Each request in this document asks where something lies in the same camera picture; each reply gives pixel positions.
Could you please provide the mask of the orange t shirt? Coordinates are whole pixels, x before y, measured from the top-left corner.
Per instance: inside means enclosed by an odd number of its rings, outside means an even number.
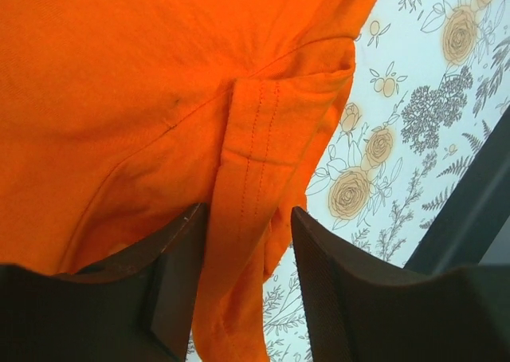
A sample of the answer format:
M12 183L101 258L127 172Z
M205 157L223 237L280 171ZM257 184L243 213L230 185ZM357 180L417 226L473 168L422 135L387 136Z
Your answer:
M1 0L1 259L75 272L210 206L191 333L266 361L262 287L377 0Z

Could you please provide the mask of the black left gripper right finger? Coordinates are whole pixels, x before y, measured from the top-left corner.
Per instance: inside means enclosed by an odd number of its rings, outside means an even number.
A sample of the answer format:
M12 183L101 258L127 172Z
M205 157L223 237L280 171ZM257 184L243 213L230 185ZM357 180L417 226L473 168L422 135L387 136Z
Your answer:
M313 360L508 360L507 266L426 276L372 256L299 207L291 226Z

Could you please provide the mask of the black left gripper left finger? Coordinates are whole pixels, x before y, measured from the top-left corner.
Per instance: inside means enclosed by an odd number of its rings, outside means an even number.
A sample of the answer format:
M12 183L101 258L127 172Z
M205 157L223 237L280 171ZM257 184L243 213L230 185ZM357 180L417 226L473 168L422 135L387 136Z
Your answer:
M185 360L206 225L193 205L74 274L2 265L2 360Z

